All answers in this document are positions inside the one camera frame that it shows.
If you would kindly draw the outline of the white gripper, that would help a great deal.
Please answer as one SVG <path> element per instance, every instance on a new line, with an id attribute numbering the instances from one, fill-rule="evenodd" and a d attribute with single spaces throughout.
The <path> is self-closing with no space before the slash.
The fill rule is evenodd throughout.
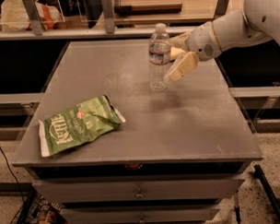
<path id="1" fill-rule="evenodd" d="M 184 50 L 174 61 L 168 73 L 164 77 L 167 84 L 177 81 L 189 74 L 197 67 L 198 62 L 217 58 L 222 52 L 216 40 L 212 22 L 203 25 L 181 35 L 171 37 L 169 43 L 172 47 Z"/>

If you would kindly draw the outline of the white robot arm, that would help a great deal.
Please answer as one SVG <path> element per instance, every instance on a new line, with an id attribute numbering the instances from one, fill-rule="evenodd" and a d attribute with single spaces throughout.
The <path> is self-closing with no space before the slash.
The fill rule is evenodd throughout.
<path id="1" fill-rule="evenodd" d="M 274 40 L 280 46 L 280 0 L 244 0 L 241 10 L 169 39 L 182 50 L 165 75 L 177 81 L 197 67 L 200 61 L 217 58 L 232 48 L 245 48 Z"/>

